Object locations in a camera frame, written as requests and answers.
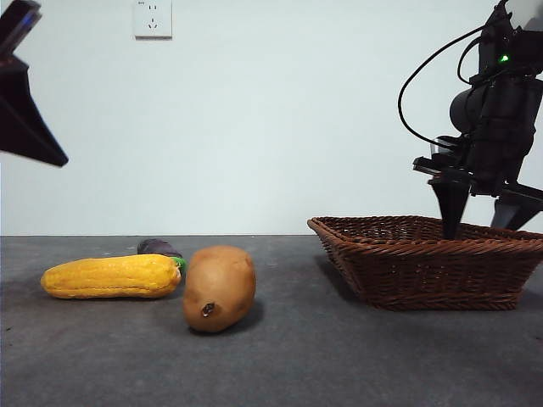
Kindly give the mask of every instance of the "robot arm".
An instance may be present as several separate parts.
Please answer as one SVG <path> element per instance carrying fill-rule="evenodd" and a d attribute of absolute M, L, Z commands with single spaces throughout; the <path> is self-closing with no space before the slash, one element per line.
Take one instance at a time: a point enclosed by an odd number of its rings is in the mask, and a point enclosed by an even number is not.
<path fill-rule="evenodd" d="M 14 0 L 0 17 L 0 150 L 62 166 L 68 157 L 32 100 L 28 65 L 13 51 L 40 19 L 38 3 Z"/>
<path fill-rule="evenodd" d="M 451 104 L 461 135 L 438 137 L 431 159 L 413 163 L 433 176 L 444 238 L 455 237 L 469 194 L 498 198 L 493 227 L 517 230 L 543 210 L 543 192 L 517 182 L 543 96 L 535 78 L 543 71 L 543 31 L 535 30 L 543 30 L 541 16 L 541 0 L 495 6 L 476 41 L 479 72 Z"/>

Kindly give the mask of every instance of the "gray table surface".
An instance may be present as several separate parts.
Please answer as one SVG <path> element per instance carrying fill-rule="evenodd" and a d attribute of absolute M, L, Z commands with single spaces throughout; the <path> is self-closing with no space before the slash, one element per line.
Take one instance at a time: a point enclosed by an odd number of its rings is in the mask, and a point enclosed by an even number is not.
<path fill-rule="evenodd" d="M 141 237 L 2 240 L 2 406 L 543 405 L 543 276 L 514 311 L 391 312 L 357 301 L 315 236 L 166 237 L 184 257 L 249 251 L 257 294 L 219 335 L 188 329 L 183 284 L 159 300 L 50 298 L 72 259 Z"/>

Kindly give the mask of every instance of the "potato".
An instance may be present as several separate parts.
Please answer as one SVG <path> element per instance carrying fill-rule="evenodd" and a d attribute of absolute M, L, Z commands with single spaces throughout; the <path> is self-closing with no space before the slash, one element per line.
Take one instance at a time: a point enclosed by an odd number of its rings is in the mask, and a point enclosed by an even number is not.
<path fill-rule="evenodd" d="M 189 262 L 183 294 L 185 321 L 196 331 L 219 332 L 241 320 L 255 300 L 253 261 L 241 248 L 211 246 Z"/>

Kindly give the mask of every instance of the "corn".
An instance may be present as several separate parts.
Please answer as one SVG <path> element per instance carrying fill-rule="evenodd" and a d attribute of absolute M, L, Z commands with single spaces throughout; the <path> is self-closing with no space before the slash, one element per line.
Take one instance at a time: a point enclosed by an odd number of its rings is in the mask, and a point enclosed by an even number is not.
<path fill-rule="evenodd" d="M 161 254 L 81 259 L 43 273 L 43 289 L 56 298 L 158 298 L 181 281 L 176 261 Z"/>

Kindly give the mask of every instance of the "brown woven basket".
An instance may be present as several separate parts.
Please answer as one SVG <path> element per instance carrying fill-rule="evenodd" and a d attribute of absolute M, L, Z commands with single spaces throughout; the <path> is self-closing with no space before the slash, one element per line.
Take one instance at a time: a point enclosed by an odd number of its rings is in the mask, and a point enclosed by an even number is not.
<path fill-rule="evenodd" d="M 543 260 L 543 235 L 460 224 L 442 240 L 441 220 L 422 216 L 308 220 L 358 298 L 377 308 L 515 309 Z"/>

